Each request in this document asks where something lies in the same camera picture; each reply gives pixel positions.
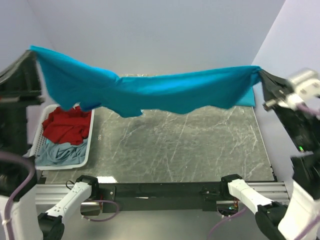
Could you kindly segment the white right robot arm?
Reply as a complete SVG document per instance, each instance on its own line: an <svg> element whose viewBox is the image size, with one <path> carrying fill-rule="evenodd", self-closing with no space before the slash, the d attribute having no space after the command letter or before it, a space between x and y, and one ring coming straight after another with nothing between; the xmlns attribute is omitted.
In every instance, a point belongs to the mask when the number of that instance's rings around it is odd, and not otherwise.
<svg viewBox="0 0 320 240"><path fill-rule="evenodd" d="M270 240L315 240L320 227L320 113L306 101L320 96L320 75L309 68L289 78L261 71L264 109L274 111L301 152L291 158L292 195L287 205L264 197L237 174L224 176L219 193L241 201Z"/></svg>

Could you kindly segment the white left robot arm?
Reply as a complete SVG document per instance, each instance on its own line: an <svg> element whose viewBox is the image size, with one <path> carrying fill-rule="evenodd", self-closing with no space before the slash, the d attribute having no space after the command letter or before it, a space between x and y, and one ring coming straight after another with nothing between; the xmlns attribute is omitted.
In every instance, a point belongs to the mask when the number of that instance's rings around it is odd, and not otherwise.
<svg viewBox="0 0 320 240"><path fill-rule="evenodd" d="M80 176L54 207L37 213L37 173L27 137L27 108L42 104L36 54L25 51L0 74L0 220L8 240L60 240L82 202L100 195L98 179Z"/></svg>

